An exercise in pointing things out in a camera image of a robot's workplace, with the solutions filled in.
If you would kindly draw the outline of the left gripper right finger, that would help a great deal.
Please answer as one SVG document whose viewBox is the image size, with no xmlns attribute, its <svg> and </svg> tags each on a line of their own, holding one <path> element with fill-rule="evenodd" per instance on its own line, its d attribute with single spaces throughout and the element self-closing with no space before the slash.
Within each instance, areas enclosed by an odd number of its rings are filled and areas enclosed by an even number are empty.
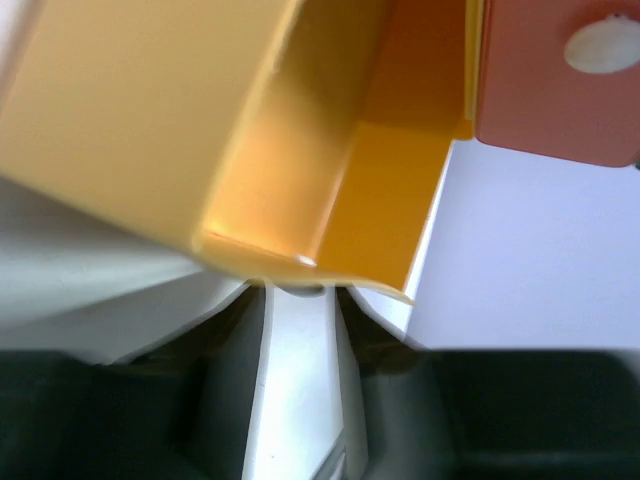
<svg viewBox="0 0 640 480">
<path fill-rule="evenodd" d="M 615 353 L 419 350 L 346 289 L 368 479 L 635 479 L 639 378 Z"/>
</svg>

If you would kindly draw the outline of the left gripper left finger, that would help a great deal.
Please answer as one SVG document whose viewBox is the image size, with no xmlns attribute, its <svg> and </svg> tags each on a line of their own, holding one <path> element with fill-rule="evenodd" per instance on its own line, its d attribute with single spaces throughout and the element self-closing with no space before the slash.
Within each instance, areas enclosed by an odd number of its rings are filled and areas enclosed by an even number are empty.
<svg viewBox="0 0 640 480">
<path fill-rule="evenodd" d="M 264 290 L 249 287 L 125 364 L 3 352 L 2 477 L 240 478 L 264 313 Z"/>
</svg>

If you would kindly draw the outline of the yellow bottom drawer box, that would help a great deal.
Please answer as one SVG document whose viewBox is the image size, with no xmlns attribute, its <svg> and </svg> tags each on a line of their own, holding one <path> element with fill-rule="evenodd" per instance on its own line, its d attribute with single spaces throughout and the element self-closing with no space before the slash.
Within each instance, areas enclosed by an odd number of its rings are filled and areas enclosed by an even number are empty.
<svg viewBox="0 0 640 480">
<path fill-rule="evenodd" d="M 5 1 L 1 174 L 245 280 L 410 302 L 480 1 Z"/>
</svg>

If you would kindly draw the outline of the orange drawer box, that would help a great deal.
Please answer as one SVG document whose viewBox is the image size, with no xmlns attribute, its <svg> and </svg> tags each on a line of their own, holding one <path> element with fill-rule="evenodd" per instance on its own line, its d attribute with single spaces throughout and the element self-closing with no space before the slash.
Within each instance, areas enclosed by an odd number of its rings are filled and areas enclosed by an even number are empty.
<svg viewBox="0 0 640 480">
<path fill-rule="evenodd" d="M 476 137 L 484 144 L 606 167 L 639 160 L 639 68 L 587 74 L 564 58 L 570 37 L 636 1 L 488 1 Z"/>
</svg>

